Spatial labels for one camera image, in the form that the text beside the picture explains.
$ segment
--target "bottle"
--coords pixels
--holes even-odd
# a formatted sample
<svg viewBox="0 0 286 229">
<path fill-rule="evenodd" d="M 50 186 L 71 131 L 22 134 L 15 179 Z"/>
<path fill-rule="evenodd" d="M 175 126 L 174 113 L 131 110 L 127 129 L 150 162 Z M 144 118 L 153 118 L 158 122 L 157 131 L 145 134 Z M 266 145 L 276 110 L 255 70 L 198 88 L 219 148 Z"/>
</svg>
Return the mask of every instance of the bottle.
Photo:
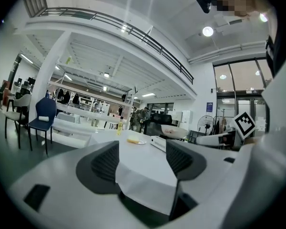
<svg viewBox="0 0 286 229">
<path fill-rule="evenodd" d="M 121 135 L 122 127 L 123 127 L 123 116 L 121 116 L 120 122 L 119 122 L 119 124 L 118 124 L 118 132 L 117 132 L 117 135 Z"/>
</svg>

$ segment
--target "wall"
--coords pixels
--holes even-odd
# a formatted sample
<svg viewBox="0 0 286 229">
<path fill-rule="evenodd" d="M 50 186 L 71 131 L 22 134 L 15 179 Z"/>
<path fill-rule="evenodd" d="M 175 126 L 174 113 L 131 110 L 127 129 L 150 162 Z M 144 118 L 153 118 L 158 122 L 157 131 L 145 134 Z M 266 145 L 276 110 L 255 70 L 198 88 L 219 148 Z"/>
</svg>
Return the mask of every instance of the wall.
<svg viewBox="0 0 286 229">
<path fill-rule="evenodd" d="M 0 27 L 0 86 L 3 80 L 8 80 L 14 61 L 20 52 L 20 36 L 13 33 L 13 26 L 6 20 Z"/>
<path fill-rule="evenodd" d="M 15 74 L 14 81 L 16 82 L 18 78 L 21 78 L 23 83 L 29 77 L 36 79 L 38 72 L 39 70 L 31 66 L 25 59 L 22 59 Z"/>
<path fill-rule="evenodd" d="M 183 66 L 190 71 L 190 64 L 188 59 L 183 55 L 183 53 L 160 31 L 158 31 L 155 27 L 152 28 L 150 36 L 153 37 L 156 41 L 158 41 L 163 47 L 165 47 L 173 56 L 176 57 L 177 60 Z"/>
<path fill-rule="evenodd" d="M 174 102 L 174 110 L 191 110 L 193 111 L 192 124 L 189 129 L 197 131 L 197 124 L 201 117 L 204 115 L 216 115 L 217 96 L 216 96 L 216 82 L 211 63 L 192 65 L 191 74 L 194 77 L 194 88 L 197 91 L 197 98 L 193 101 L 190 99 L 176 100 Z M 206 112 L 206 104 L 213 102 L 213 112 Z"/>
</svg>

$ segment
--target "metal railing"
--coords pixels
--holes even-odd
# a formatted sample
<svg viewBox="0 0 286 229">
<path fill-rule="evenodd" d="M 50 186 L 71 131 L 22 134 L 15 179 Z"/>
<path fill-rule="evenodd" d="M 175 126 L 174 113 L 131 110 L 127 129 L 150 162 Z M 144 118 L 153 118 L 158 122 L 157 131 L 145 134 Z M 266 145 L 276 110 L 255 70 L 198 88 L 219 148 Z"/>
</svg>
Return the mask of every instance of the metal railing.
<svg viewBox="0 0 286 229">
<path fill-rule="evenodd" d="M 143 32 L 142 30 L 114 16 L 93 10 L 78 8 L 47 8 L 39 16 L 70 16 L 91 21 L 101 21 L 111 26 L 114 26 L 122 30 L 124 33 L 132 35 L 152 47 L 156 52 L 158 52 L 161 56 L 163 56 L 170 63 L 172 63 L 180 71 L 180 73 L 183 74 L 191 82 L 191 84 L 193 84 L 194 77 L 165 47 L 163 47 L 159 42 L 157 42 L 154 38 Z"/>
</svg>

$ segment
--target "fluorescent light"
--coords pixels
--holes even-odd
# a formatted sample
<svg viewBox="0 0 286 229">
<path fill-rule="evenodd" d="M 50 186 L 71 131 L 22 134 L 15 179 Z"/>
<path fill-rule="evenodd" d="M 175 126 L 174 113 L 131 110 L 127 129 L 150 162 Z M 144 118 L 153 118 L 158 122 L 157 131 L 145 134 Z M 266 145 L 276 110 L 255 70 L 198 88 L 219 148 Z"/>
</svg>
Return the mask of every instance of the fluorescent light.
<svg viewBox="0 0 286 229">
<path fill-rule="evenodd" d="M 207 26 L 207 27 L 204 27 L 204 29 L 202 30 L 202 33 L 205 36 L 212 36 L 214 31 L 211 27 Z"/>
<path fill-rule="evenodd" d="M 33 63 L 33 61 L 29 60 L 26 56 L 24 56 L 23 54 L 21 55 L 23 58 L 25 58 L 27 61 L 29 61 L 30 63 Z"/>
<path fill-rule="evenodd" d="M 263 15 L 263 14 L 260 14 L 260 15 L 259 15 L 259 18 L 261 19 L 262 22 L 267 22 L 267 21 L 268 21 L 268 19 L 266 18 L 266 16 Z"/>
<path fill-rule="evenodd" d="M 155 94 L 145 94 L 145 95 L 142 95 L 142 97 L 149 97 L 149 96 L 153 96 Z"/>
<path fill-rule="evenodd" d="M 67 77 L 70 81 L 72 81 L 72 79 L 67 74 L 65 74 L 65 77 Z"/>
</svg>

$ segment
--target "ceiling light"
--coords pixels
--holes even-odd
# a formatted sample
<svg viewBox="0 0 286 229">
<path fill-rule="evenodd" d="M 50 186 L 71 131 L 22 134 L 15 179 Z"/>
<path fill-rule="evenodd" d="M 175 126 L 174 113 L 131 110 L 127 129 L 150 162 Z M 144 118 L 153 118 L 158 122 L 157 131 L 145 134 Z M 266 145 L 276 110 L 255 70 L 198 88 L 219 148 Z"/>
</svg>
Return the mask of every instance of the ceiling light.
<svg viewBox="0 0 286 229">
<path fill-rule="evenodd" d="M 262 13 L 259 15 L 259 18 L 261 19 L 262 22 L 267 22 L 268 19 L 266 18 L 265 15 L 263 15 Z"/>
<path fill-rule="evenodd" d="M 149 97 L 149 96 L 153 96 L 155 94 L 145 94 L 145 95 L 142 95 L 142 97 Z"/>
<path fill-rule="evenodd" d="M 70 81 L 72 81 L 72 79 L 67 74 L 65 74 L 65 77 L 67 77 Z"/>
<path fill-rule="evenodd" d="M 205 36 L 212 36 L 213 35 L 213 29 L 209 26 L 204 27 L 204 29 L 202 30 L 203 35 Z"/>
<path fill-rule="evenodd" d="M 30 63 L 33 63 L 32 60 L 29 60 L 26 56 L 24 56 L 23 54 L 21 55 L 23 58 L 25 58 L 27 61 L 29 61 Z"/>
<path fill-rule="evenodd" d="M 123 25 L 121 32 L 125 32 L 126 28 L 127 28 L 127 25 Z"/>
</svg>

